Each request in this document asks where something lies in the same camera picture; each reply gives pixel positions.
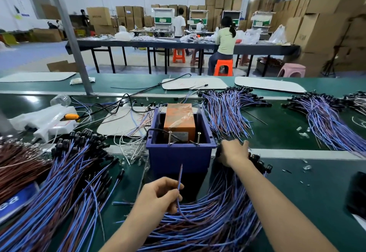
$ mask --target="bundle of blue wires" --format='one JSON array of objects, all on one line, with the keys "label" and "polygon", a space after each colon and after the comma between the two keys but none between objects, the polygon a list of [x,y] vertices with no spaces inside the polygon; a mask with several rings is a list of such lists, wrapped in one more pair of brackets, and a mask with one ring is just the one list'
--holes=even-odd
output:
[{"label": "bundle of blue wires", "polygon": [[210,129],[218,138],[250,137],[250,121],[241,113],[245,106],[272,106],[251,92],[248,87],[230,87],[222,92],[210,90],[199,93],[204,98],[203,108],[208,116]]},{"label": "bundle of blue wires", "polygon": [[[264,176],[272,169],[262,168],[263,162],[256,164]],[[262,228],[244,186],[230,168],[220,168],[203,198],[189,204],[177,201],[177,205],[178,213],[165,214],[138,251],[244,251]]]},{"label": "bundle of blue wires", "polygon": [[344,109],[341,100],[309,92],[292,97],[289,101],[283,107],[306,114],[319,146],[323,143],[330,150],[366,152],[366,140],[351,130],[339,116],[339,112]]},{"label": "bundle of blue wires", "polygon": [[23,215],[4,229],[0,251],[46,251],[57,228],[69,216],[70,226],[57,251],[80,251],[91,229],[94,235],[100,212],[124,173],[120,172],[109,193],[112,178],[108,168],[118,159],[107,154],[104,148],[108,145],[103,140],[104,136],[89,129],[59,139],[42,188]]}]

